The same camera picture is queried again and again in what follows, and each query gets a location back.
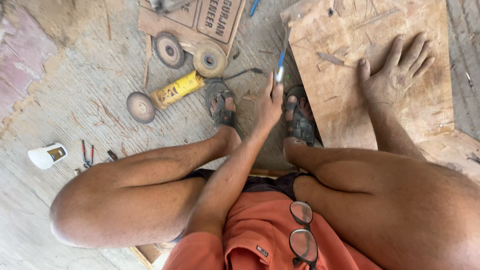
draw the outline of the eyeglass lens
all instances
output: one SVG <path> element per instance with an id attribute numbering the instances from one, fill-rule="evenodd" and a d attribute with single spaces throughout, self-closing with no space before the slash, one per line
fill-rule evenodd
<path id="1" fill-rule="evenodd" d="M 312 209 L 304 202 L 293 202 L 290 204 L 290 211 L 295 217 L 305 223 L 310 223 L 312 221 Z"/>
<path id="2" fill-rule="evenodd" d="M 311 232 L 305 229 L 295 230 L 290 235 L 290 245 L 293 251 L 307 261 L 316 261 L 317 244 Z"/>

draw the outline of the orange shirt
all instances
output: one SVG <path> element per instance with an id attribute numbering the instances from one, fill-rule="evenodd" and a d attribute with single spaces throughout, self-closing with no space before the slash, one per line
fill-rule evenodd
<path id="1" fill-rule="evenodd" d="M 192 233 L 172 249 L 164 270 L 309 269 L 293 266 L 290 233 L 303 226 L 290 213 L 292 200 L 275 191 L 244 192 L 228 213 L 223 240 L 210 233 Z M 316 269 L 380 269 L 362 253 L 342 242 L 319 214 L 310 230 L 318 245 Z"/>

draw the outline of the red-handled pliers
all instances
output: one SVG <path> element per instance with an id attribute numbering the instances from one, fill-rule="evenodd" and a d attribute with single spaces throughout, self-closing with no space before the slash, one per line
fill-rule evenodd
<path id="1" fill-rule="evenodd" d="M 82 157 L 84 159 L 84 167 L 88 169 L 92 166 L 93 163 L 93 145 L 90 146 L 90 161 L 87 162 L 85 159 L 85 142 L 82 140 Z"/>

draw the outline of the shirt logo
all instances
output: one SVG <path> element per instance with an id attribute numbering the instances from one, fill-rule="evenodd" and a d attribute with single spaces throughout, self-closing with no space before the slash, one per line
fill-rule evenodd
<path id="1" fill-rule="evenodd" d="M 257 246 L 258 252 L 262 253 L 265 257 L 268 257 L 268 252 L 261 248 L 259 245 Z"/>

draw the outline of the dark shorts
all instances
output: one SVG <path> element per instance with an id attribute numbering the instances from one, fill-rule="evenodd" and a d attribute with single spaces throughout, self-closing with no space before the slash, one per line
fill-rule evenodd
<path id="1" fill-rule="evenodd" d="M 193 177 L 203 177 L 208 181 L 214 172 L 214 170 L 198 169 L 187 174 L 187 176 L 183 177 L 182 180 Z M 282 175 L 277 179 L 261 176 L 249 176 L 245 186 L 242 189 L 242 192 L 277 191 L 287 195 L 290 199 L 292 199 L 292 201 L 296 201 L 295 194 L 293 193 L 293 182 L 295 181 L 295 178 L 302 175 L 313 176 L 311 173 L 303 172 L 291 172 Z"/>

